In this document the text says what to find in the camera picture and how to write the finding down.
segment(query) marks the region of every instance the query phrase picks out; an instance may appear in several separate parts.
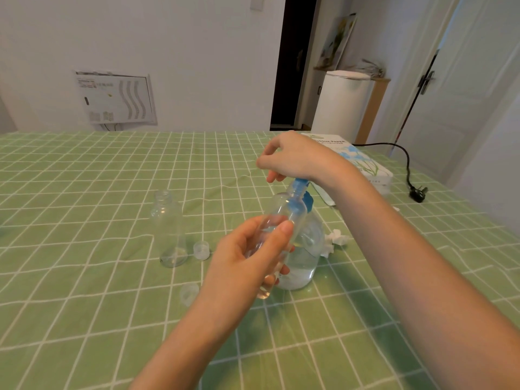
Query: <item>black cable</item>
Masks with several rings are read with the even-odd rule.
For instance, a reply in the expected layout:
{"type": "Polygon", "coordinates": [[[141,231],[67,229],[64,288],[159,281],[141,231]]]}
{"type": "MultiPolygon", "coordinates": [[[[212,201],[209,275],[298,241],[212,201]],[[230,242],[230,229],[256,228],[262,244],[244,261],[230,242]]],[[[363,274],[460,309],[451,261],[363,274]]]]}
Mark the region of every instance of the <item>black cable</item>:
{"type": "Polygon", "coordinates": [[[410,182],[410,155],[408,154],[408,151],[403,148],[401,145],[393,144],[391,142],[375,142],[373,144],[354,144],[355,147],[371,147],[374,145],[391,145],[393,147],[401,149],[403,152],[405,152],[406,155],[406,183],[408,184],[408,187],[410,188],[410,197],[415,202],[423,202],[426,197],[426,192],[428,191],[428,188],[425,187],[423,189],[422,186],[420,186],[419,189],[417,189],[412,183],[410,182]]]}

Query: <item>tissue box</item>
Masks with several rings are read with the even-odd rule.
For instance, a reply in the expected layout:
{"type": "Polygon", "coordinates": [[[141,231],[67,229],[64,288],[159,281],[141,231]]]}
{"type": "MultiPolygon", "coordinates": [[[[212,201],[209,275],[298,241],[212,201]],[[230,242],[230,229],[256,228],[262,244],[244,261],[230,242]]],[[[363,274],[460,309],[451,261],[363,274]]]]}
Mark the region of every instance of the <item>tissue box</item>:
{"type": "MultiPolygon", "coordinates": [[[[345,141],[339,135],[312,134],[311,132],[303,132],[302,134],[334,150],[350,163],[354,164],[382,195],[390,193],[390,186],[392,185],[392,178],[394,175],[381,164],[375,162],[366,154],[358,150],[351,143],[345,141]]],[[[313,185],[320,196],[324,199],[325,203],[328,205],[335,205],[334,201],[329,197],[325,190],[314,183],[313,185]]]]}

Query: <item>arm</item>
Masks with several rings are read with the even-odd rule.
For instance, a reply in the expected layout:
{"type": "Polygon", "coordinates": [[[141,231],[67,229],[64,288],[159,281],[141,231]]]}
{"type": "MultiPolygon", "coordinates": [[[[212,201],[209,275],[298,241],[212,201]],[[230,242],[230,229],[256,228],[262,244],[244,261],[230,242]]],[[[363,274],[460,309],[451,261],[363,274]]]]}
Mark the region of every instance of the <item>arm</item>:
{"type": "MultiPolygon", "coordinates": [[[[264,277],[287,247],[293,223],[281,223],[250,258],[244,252],[262,216],[225,236],[213,254],[204,284],[177,327],[134,380],[130,389],[191,389],[218,349],[253,304],[264,277]]],[[[281,273],[288,274],[285,267],[281,273]]]]}
{"type": "Polygon", "coordinates": [[[520,386],[518,330],[351,163],[288,132],[268,144],[257,165],[271,170],[269,182],[285,175],[307,178],[334,199],[414,347],[442,388],[520,386]]]}

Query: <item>plastic bottle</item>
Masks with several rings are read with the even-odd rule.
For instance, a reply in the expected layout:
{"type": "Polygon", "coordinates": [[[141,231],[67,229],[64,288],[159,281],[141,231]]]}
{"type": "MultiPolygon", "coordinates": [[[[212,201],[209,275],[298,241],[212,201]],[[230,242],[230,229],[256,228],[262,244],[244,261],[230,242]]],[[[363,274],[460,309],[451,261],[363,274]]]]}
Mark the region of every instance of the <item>plastic bottle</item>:
{"type": "Polygon", "coordinates": [[[306,286],[313,278],[318,266],[325,244],[325,232],[323,222],[313,210],[313,201],[309,193],[305,193],[304,202],[307,205],[308,213],[294,240],[294,251],[285,260],[285,265],[289,267],[290,272],[288,275],[280,276],[279,288],[294,290],[306,286]]]}
{"type": "Polygon", "coordinates": [[[183,232],[183,211],[168,190],[155,192],[155,205],[151,212],[154,249],[159,252],[161,264],[177,267],[188,259],[186,236],[183,232]]]}
{"type": "MultiPolygon", "coordinates": [[[[246,257],[250,257],[260,249],[269,234],[271,234],[277,225],[285,220],[290,220],[294,223],[293,236],[290,241],[290,243],[293,243],[294,238],[298,235],[303,219],[307,214],[307,207],[302,197],[308,185],[308,180],[297,178],[289,185],[287,191],[273,196],[269,210],[265,213],[255,235],[251,239],[250,248],[245,255],[246,257]]],[[[279,255],[278,264],[273,271],[265,277],[264,283],[258,291],[258,298],[267,298],[271,293],[271,289],[278,278],[280,268],[282,268],[287,254],[288,252],[283,251],[279,255]]]]}

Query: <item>checkered tablecloth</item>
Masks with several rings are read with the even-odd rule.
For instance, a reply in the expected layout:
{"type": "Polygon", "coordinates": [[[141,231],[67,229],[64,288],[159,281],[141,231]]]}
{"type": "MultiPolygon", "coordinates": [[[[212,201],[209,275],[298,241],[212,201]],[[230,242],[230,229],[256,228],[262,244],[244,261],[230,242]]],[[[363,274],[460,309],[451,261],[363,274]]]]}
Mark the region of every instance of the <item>checkered tablecloth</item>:
{"type": "MultiPolygon", "coordinates": [[[[0,137],[0,387],[129,386],[186,311],[183,284],[209,261],[159,264],[153,192],[184,205],[189,244],[217,241],[261,214],[255,160],[272,133],[8,134],[0,137]]],[[[520,241],[451,190],[388,201],[517,326],[520,241]]],[[[327,232],[348,233],[310,188],[327,232]]],[[[435,388],[358,246],[322,258],[308,287],[256,301],[206,369],[203,389],[435,388]]]]}

